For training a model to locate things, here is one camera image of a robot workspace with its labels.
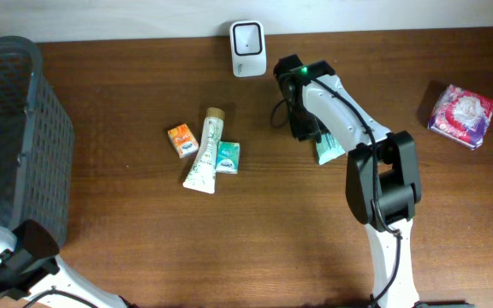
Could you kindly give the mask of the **teal pocket tissue pack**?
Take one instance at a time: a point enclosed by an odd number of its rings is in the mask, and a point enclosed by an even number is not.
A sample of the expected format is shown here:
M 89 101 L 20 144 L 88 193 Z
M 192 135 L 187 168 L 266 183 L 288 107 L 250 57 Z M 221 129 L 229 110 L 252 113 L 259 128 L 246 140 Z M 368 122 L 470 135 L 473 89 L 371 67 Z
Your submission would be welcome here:
M 241 146 L 239 143 L 220 141 L 217 151 L 216 172 L 236 175 L 239 171 Z

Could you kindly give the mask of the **purple red tissue pack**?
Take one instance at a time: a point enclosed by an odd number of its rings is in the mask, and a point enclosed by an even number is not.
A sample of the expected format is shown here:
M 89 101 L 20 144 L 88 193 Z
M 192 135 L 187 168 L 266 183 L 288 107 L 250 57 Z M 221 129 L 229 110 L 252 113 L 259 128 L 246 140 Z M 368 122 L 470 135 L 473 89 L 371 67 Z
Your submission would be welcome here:
M 475 150 L 483 144 L 492 116 L 493 99 L 449 85 L 437 100 L 427 128 Z

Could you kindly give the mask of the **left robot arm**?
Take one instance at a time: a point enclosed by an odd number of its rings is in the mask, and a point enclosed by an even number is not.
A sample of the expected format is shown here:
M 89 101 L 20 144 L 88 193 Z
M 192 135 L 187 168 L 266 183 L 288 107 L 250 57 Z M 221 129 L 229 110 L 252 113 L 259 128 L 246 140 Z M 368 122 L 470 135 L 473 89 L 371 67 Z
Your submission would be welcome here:
M 58 244 L 34 220 L 9 230 L 0 226 L 0 299 L 27 306 L 128 308 L 134 304 L 105 292 L 68 266 Z

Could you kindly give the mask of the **teal wet wipes pack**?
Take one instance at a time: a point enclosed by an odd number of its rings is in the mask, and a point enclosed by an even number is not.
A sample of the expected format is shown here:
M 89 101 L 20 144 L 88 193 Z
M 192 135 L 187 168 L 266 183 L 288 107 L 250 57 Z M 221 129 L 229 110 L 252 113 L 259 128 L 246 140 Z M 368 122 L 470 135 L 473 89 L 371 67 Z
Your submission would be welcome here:
M 346 152 L 337 139 L 331 133 L 325 133 L 321 135 L 321 139 L 315 143 L 316 151 L 318 154 L 318 164 L 324 165 L 340 156 L 343 156 Z

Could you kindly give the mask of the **orange pocket tissue pack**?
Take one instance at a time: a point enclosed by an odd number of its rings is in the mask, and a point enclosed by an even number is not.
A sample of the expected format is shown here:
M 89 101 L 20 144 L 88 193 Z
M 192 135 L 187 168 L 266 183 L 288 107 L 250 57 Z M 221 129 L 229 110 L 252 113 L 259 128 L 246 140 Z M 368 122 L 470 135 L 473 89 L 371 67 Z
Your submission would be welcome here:
M 171 128 L 167 134 L 179 158 L 192 155 L 199 149 L 199 143 L 186 123 Z

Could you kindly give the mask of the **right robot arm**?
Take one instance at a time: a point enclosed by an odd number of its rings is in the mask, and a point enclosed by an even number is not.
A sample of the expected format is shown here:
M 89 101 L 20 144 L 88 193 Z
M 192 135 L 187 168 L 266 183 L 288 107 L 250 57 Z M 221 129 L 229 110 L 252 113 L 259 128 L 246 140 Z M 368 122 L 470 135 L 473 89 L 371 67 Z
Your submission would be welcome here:
M 413 136 L 393 133 L 369 116 L 326 62 L 285 56 L 273 69 L 287 124 L 299 141 L 334 137 L 347 156 L 345 194 L 365 227 L 374 285 L 370 307 L 423 307 L 413 279 L 411 232 L 422 197 Z

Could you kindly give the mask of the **white bamboo print tube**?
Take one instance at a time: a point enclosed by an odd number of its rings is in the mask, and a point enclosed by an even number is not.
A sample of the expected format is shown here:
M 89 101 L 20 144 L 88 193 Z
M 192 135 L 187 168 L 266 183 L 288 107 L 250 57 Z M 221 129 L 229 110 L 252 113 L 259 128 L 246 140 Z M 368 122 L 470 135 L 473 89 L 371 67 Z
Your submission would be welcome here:
M 201 144 L 183 186 L 202 193 L 213 194 L 216 187 L 218 143 L 222 138 L 225 112 L 216 107 L 206 111 Z

